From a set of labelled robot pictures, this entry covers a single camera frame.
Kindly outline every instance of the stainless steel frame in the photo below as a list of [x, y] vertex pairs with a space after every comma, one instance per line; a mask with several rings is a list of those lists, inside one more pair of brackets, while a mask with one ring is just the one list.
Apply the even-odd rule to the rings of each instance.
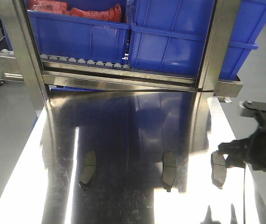
[[215, 1], [200, 74], [195, 80], [167, 73], [41, 61], [24, 1], [0, 0], [0, 14], [16, 55], [15, 59], [0, 54], [0, 72], [4, 73], [0, 76], [20, 81], [22, 74], [37, 114], [48, 97], [47, 84], [106, 91], [211, 91], [235, 97], [242, 83], [223, 82], [218, 78], [239, 4], [240, 0]]
[[0, 0], [0, 14], [14, 48], [20, 71], [36, 114], [42, 111], [48, 98], [43, 82], [43, 69], [34, 34], [23, 0]]
[[196, 86], [214, 91], [238, 14], [240, 0], [216, 0]]

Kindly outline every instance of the red bag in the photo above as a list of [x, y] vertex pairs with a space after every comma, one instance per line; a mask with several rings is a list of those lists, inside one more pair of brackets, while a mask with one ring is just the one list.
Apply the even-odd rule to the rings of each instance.
[[70, 15], [80, 16], [89, 19], [97, 19], [104, 21], [113, 21], [113, 22], [121, 22], [122, 18], [122, 10], [120, 4], [111, 7], [107, 11], [84, 11], [78, 8], [72, 8], [70, 10]]

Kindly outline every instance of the blue storage bin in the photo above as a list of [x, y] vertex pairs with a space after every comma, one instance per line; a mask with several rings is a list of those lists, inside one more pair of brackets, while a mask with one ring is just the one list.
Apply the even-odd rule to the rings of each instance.
[[[196, 77], [205, 37], [132, 26], [129, 63], [132, 68], [164, 71]], [[233, 80], [256, 44], [231, 42], [220, 79]]]
[[[70, 8], [107, 10], [120, 3], [123, 14], [126, 0], [66, 0]], [[117, 23], [82, 17], [28, 10], [41, 54], [121, 63], [126, 50], [130, 23]]]
[[[134, 22], [166, 31], [207, 35], [214, 0], [137, 0]], [[266, 23], [266, 0], [242, 0], [231, 40], [254, 43]]]
[[242, 0], [231, 40], [255, 43], [266, 24], [266, 0]]
[[137, 0], [138, 26], [207, 35], [214, 0]]

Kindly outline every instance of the stainless steel table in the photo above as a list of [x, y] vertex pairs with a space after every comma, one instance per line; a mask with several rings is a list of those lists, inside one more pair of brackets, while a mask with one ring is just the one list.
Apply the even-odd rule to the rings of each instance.
[[[53, 91], [1, 196], [0, 223], [242, 224], [244, 169], [228, 169], [223, 189], [211, 182], [210, 154], [233, 139], [213, 93]], [[84, 191], [92, 150], [97, 171]], [[171, 192], [165, 152], [176, 157]]]

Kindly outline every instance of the reflective metal surface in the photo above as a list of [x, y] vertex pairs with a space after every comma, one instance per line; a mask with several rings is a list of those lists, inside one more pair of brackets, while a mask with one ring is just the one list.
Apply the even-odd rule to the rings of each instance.
[[0, 80], [24, 82], [22, 75], [0, 72]]
[[231, 81], [219, 79], [216, 85], [215, 93], [217, 96], [236, 98], [239, 95], [242, 87], [243, 83], [240, 80]]
[[[212, 93], [52, 92], [0, 199], [0, 223], [200, 224], [211, 214], [242, 224], [244, 170], [229, 169], [222, 190], [211, 181], [211, 152], [233, 139]], [[90, 151], [97, 168], [84, 191]], [[166, 152], [177, 167], [169, 193]]]
[[196, 86], [216, 88], [241, 0], [216, 0]]
[[146, 90], [180, 90], [196, 91], [191, 86], [180, 83], [150, 81], [146, 79], [113, 78], [84, 74], [43, 71], [44, 82], [53, 85], [88, 87], [106, 91], [146, 91]]
[[62, 72], [76, 71], [84, 74], [93, 74], [93, 75], [106, 74], [111, 76], [143, 78], [143, 79], [151, 79], [158, 81], [177, 82], [182, 84], [195, 83], [194, 77], [182, 77], [181, 75], [170, 74], [165, 72], [146, 71], [139, 69], [107, 68], [98, 65], [60, 62], [60, 61], [56, 62], [47, 59], [43, 59], [42, 62], [45, 70], [59, 69]]
[[42, 79], [42, 62], [24, 0], [0, 0], [0, 13], [34, 110], [39, 115], [48, 98], [48, 88]]
[[266, 205], [257, 189], [248, 166], [245, 168], [244, 195], [246, 223], [266, 224]]
[[[3, 37], [0, 40], [0, 51], [2, 49], [8, 49], [6, 38]], [[17, 63], [16, 57], [12, 55], [0, 54], [0, 72], [12, 73], [12, 74], [21, 74], [19, 65]]]

